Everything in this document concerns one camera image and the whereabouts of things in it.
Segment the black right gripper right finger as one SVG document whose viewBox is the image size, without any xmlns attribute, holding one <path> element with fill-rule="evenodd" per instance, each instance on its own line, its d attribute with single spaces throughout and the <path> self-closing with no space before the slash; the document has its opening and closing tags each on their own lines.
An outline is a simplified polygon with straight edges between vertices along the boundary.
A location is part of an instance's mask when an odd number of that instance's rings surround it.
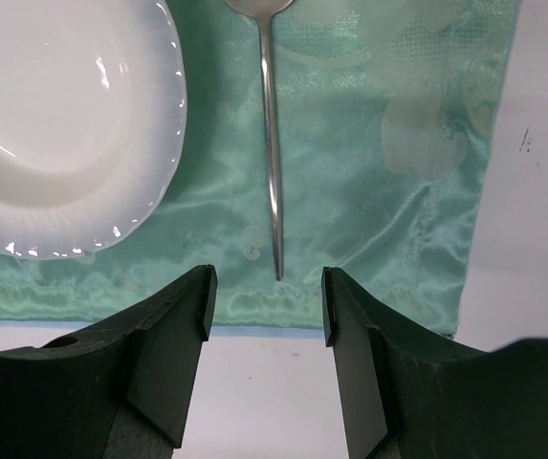
<svg viewBox="0 0 548 459">
<path fill-rule="evenodd" d="M 348 273 L 322 273 L 348 454 L 548 458 L 548 339 L 492 352 L 423 327 Z"/>
</svg>

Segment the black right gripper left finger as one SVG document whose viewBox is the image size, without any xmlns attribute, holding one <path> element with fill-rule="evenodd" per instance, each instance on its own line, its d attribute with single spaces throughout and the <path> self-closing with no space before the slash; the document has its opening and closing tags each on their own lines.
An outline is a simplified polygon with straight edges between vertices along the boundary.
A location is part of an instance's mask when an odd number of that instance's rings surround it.
<svg viewBox="0 0 548 459">
<path fill-rule="evenodd" d="M 171 457 L 216 289 L 201 265 L 42 347 L 0 351 L 0 458 Z"/>
</svg>

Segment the teal patterned cloth placemat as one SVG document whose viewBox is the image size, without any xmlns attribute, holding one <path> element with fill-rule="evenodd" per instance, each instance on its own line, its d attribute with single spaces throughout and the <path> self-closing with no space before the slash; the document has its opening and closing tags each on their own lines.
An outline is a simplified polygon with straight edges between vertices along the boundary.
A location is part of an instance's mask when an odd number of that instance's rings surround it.
<svg viewBox="0 0 548 459">
<path fill-rule="evenodd" d="M 296 1 L 273 22 L 285 275 L 266 227 L 253 22 L 174 1 L 187 155 L 135 235 L 85 260 L 0 255 L 0 319 L 97 321 L 216 268 L 216 321 L 318 328 L 320 275 L 456 331 L 515 1 Z"/>
</svg>

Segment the white ceramic plate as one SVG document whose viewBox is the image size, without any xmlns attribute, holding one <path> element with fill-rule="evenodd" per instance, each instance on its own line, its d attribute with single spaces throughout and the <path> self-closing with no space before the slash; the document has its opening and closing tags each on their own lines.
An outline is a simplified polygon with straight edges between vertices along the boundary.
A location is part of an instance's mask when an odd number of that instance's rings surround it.
<svg viewBox="0 0 548 459">
<path fill-rule="evenodd" d="M 125 240 L 164 198 L 186 122 L 165 1 L 0 1 L 0 254 Z"/>
</svg>

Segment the silver spoon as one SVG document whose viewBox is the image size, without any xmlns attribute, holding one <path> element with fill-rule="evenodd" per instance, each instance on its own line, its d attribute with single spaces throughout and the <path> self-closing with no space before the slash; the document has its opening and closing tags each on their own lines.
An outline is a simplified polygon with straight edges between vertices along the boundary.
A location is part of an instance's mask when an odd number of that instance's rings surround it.
<svg viewBox="0 0 548 459">
<path fill-rule="evenodd" d="M 274 17 L 286 10 L 292 1 L 226 1 L 234 11 L 252 19 L 259 40 L 259 68 L 262 81 L 262 104 L 266 148 L 266 177 L 275 279 L 284 278 L 283 191 L 278 119 L 274 85 L 274 52 L 272 25 Z"/>
</svg>

